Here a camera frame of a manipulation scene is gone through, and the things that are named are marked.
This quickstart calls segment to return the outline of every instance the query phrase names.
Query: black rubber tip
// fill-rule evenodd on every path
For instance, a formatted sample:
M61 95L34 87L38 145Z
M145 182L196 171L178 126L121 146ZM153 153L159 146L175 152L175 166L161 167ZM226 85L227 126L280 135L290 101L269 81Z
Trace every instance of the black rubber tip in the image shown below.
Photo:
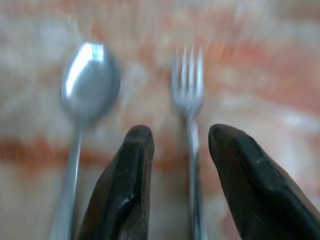
M154 148L147 126L128 131L95 185L78 240L148 238Z
M251 136L215 124L208 145L242 239L320 240L319 212Z

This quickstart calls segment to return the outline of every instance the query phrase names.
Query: cutlery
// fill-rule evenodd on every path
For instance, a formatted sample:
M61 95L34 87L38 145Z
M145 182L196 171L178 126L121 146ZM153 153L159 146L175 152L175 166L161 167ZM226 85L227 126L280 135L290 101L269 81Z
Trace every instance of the cutlery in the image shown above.
M61 83L61 104L75 132L62 195L53 218L50 240L72 238L78 166L83 135L112 109L120 88L120 72L111 52L99 43L84 43Z
M184 48L181 69L178 49L173 58L171 73L171 98L181 120L185 123L189 146L189 202L193 240L207 240L207 230L203 218L201 185L198 176L198 125L197 115L203 105L204 70L200 48L196 63L192 47L187 63L187 47Z

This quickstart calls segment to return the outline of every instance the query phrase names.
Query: blurred background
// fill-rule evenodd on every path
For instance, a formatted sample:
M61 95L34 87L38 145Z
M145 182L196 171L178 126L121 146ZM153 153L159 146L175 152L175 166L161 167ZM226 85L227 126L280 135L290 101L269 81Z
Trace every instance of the blurred background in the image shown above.
M210 239L239 240L208 150L211 125L254 137L320 210L320 1L2 0L0 239L43 240L62 190L73 125L60 85L85 41L121 63L116 106L85 136L76 220L137 124L155 141L149 239L189 234L187 147L170 101L176 47L202 46L200 174Z

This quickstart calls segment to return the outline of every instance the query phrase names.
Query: metal fork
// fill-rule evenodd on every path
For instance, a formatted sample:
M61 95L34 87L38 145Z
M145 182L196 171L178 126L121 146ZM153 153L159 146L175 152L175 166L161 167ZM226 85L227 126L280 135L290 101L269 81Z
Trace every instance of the metal fork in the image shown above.
M192 46L187 69L187 47L184 48L180 80L178 58L177 49L173 58L171 96L173 104L187 128L192 240L207 240L208 236L202 210L201 186L198 177L199 139L196 120L203 105L204 67L202 49L200 47L195 64L194 47Z

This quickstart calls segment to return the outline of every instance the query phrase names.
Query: metal spoon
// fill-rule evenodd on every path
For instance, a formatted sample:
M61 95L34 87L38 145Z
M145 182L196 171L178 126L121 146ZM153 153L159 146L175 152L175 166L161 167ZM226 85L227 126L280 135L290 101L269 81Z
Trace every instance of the metal spoon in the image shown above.
M75 123L64 186L53 219L50 240L72 238L73 213L80 149L84 130L114 105L120 72L114 57L102 44L86 42L67 68L61 83L62 107Z

